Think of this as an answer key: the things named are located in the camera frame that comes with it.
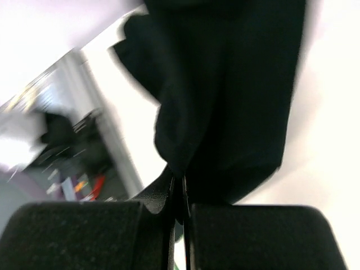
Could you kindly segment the black t shirt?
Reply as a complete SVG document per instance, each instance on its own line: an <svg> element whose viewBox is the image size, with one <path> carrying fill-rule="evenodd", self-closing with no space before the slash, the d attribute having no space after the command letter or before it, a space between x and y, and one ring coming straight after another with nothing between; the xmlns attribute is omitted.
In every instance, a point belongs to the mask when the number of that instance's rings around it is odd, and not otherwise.
<svg viewBox="0 0 360 270"><path fill-rule="evenodd" d="M235 203L281 165L305 1L146 1L114 45L160 103L155 146L196 203Z"/></svg>

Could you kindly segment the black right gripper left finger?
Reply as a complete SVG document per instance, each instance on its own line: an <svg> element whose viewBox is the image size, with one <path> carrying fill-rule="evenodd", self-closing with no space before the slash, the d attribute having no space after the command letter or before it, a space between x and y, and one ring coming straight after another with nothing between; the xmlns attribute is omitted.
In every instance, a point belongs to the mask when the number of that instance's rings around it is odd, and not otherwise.
<svg viewBox="0 0 360 270"><path fill-rule="evenodd" d="M117 202L37 202L11 216L2 269L173 269L174 179L170 169Z"/></svg>

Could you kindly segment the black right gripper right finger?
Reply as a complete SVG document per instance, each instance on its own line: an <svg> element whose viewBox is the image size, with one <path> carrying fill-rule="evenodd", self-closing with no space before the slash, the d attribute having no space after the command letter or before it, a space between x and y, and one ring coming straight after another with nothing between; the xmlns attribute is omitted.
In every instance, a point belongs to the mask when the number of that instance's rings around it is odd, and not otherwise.
<svg viewBox="0 0 360 270"><path fill-rule="evenodd" d="M250 174L182 179L187 269L346 269L316 208L235 205L259 184Z"/></svg>

